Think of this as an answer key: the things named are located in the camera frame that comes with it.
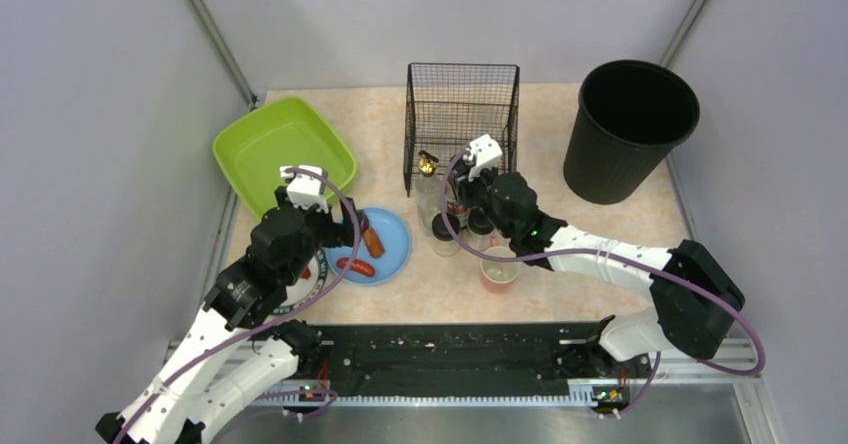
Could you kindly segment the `brown sauce bottle black cap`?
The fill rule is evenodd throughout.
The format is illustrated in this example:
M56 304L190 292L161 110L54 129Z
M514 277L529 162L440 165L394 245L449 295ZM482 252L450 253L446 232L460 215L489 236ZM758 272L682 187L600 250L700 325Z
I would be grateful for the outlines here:
M470 209L458 201L453 185L448 183L445 191L446 210L459 220L460 228L467 227Z

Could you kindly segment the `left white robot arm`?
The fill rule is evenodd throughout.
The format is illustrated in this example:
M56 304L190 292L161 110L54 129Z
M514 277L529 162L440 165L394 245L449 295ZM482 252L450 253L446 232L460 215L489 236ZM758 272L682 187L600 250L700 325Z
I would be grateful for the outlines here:
M211 443L273 383L292 376L317 339L299 321L285 324L258 354L217 380L240 342L280 325L276 311L326 248L360 243L363 212L341 195L341 221L317 181L275 192L276 206L252 229L244 254L216 277L177 349L144 391L95 426L106 443Z

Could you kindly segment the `clear bottle gold pump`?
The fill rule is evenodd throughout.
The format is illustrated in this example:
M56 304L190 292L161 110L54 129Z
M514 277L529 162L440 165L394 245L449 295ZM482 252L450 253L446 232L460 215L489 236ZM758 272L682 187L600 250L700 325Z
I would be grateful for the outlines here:
M425 236L432 236L432 220L440 212L439 193L442 178L437 174L439 159L426 150L418 152L420 176L415 182L416 207Z

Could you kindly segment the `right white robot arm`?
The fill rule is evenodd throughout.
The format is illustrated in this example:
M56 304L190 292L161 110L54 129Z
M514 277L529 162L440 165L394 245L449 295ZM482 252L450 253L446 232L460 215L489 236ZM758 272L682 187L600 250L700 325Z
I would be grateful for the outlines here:
M460 163L449 183L525 264L594 277L650 301L643 311L603 324L599 344L618 361L670 349L709 360L733 324L727 311L745 305L739 287L696 241L667 249L593 235L541 211L536 192L517 172L474 171Z

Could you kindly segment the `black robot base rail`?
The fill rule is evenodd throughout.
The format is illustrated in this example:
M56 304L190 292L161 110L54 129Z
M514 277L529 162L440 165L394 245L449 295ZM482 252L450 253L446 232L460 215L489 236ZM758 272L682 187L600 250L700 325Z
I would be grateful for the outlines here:
M292 382L327 382L342 397L544 397L571 379L623 384L650 372L646 355L618 362L600 323L326 325L317 356Z

